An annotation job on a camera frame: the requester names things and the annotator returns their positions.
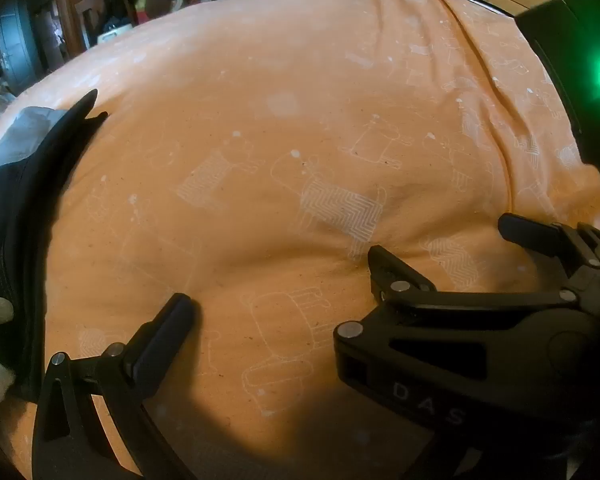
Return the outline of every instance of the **metal screw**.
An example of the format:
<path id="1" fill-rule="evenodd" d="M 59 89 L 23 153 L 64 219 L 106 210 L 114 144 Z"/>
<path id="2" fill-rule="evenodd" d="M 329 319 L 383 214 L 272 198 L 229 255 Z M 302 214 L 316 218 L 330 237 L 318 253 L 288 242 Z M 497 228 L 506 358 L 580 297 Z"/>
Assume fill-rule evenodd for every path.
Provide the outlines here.
<path id="1" fill-rule="evenodd" d="M 567 288 L 560 291 L 560 297 L 564 301 L 576 301 L 578 299 L 578 297 Z"/>
<path id="2" fill-rule="evenodd" d="M 338 335 L 345 339 L 351 339 L 362 334 L 362 330 L 362 325 L 357 321 L 347 321 L 338 327 Z"/>
<path id="3" fill-rule="evenodd" d="M 62 361 L 64 361 L 64 352 L 58 352 L 51 357 L 51 363 L 54 365 L 59 365 Z"/>
<path id="4" fill-rule="evenodd" d="M 393 282 L 391 284 L 392 290 L 395 290 L 396 292 L 404 292 L 405 290 L 409 290 L 410 287 L 411 283 L 409 282 Z"/>
<path id="5" fill-rule="evenodd" d="M 109 346 L 107 346 L 107 349 L 104 351 L 104 353 L 110 357 L 117 357 L 122 354 L 124 349 L 124 343 L 111 343 Z"/>

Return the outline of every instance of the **orange blanket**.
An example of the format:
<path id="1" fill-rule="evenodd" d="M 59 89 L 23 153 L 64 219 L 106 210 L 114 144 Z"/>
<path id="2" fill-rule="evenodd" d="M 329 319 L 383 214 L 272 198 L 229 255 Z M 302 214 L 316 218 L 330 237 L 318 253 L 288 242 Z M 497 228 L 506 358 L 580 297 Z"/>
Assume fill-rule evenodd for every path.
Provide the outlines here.
<path id="1" fill-rule="evenodd" d="M 91 88 L 110 118 L 53 227 L 46 357 L 126 342 L 174 291 L 198 300 L 202 334 L 148 409 L 201 480 L 395 479 L 429 433 L 341 384 L 331 341 L 374 307 L 369 246 L 439 290 L 529 290 L 499 215 L 600 217 L 538 58 L 466 0 L 189 7 L 29 89 L 0 135 Z M 28 476 L 33 413 L 0 409 Z"/>

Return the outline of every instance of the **bed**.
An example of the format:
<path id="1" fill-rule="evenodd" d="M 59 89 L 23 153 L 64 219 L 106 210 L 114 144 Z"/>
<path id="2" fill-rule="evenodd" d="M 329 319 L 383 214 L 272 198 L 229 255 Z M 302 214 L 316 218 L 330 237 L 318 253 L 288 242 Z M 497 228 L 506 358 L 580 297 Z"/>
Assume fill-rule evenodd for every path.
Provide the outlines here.
<path id="1" fill-rule="evenodd" d="M 127 341 L 174 292 L 202 306 L 147 409 L 201 479 L 397 478 L 429 432 L 338 381 L 331 333 L 373 307 L 381 244 L 439 290 L 535 290 L 550 262 L 498 217 L 600 227 L 549 76 L 466 0 L 221 0 L 96 46 L 26 107 L 107 111 L 46 261 L 48 360 Z M 96 400 L 123 463 L 134 465 Z M 0 406 L 30 478 L 35 406 Z"/>

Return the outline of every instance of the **black plastic arm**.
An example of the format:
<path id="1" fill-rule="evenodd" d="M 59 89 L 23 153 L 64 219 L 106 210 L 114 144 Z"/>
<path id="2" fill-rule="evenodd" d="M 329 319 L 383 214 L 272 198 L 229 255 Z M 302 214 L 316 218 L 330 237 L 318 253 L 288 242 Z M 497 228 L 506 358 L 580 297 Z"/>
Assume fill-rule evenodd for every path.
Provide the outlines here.
<path id="1" fill-rule="evenodd" d="M 96 358 L 72 361 L 63 352 L 51 358 L 34 426 L 34 480 L 195 480 L 142 405 L 158 389 L 194 314 L 194 303 L 175 294 L 128 346 L 113 343 Z M 104 398 L 142 476 L 116 459 L 93 394 Z"/>

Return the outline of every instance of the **gray fabric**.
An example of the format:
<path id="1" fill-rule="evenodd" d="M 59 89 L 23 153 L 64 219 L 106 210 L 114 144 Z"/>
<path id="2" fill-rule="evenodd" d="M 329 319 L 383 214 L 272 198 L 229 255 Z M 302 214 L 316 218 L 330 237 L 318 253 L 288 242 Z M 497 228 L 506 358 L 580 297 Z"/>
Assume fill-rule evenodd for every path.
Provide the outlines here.
<path id="1" fill-rule="evenodd" d="M 0 166 L 23 160 L 35 152 L 64 110 L 23 108 L 0 140 Z"/>

